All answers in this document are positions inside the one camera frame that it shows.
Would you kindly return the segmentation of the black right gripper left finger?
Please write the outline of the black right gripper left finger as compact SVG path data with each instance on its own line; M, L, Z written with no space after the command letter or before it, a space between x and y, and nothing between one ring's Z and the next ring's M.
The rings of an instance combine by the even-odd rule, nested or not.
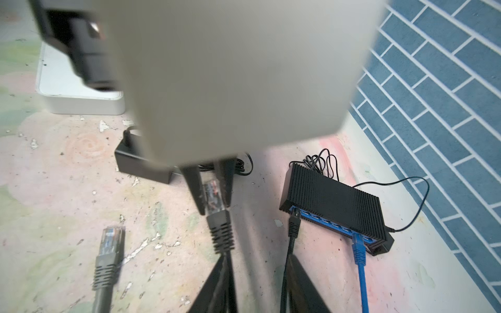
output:
M188 312L237 312L230 254L220 256Z

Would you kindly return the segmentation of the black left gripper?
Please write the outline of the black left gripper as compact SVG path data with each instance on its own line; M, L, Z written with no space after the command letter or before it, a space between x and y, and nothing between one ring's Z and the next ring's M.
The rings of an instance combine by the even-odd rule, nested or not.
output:
M384 1L30 1L45 43L87 87L123 92L155 167L335 134Z

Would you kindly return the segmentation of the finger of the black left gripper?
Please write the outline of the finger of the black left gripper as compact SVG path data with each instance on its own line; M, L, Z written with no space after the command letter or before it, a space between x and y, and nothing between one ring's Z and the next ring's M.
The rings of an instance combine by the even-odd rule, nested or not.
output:
M199 211L199 214L206 214L205 196L200 175L199 165L183 166L180 172L185 178L187 186Z

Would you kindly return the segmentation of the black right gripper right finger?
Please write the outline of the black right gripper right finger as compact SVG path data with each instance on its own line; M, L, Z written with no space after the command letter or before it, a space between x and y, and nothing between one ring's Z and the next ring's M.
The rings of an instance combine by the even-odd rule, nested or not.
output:
M330 312L302 264L293 254L287 261L287 310L288 312Z

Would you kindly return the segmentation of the black network switch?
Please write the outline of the black network switch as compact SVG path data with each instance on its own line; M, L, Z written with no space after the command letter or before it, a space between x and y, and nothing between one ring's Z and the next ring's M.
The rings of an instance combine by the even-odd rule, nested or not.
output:
M372 256L386 254L394 243L377 196L299 164L288 169L279 209L297 211L300 218L345 237L360 234Z

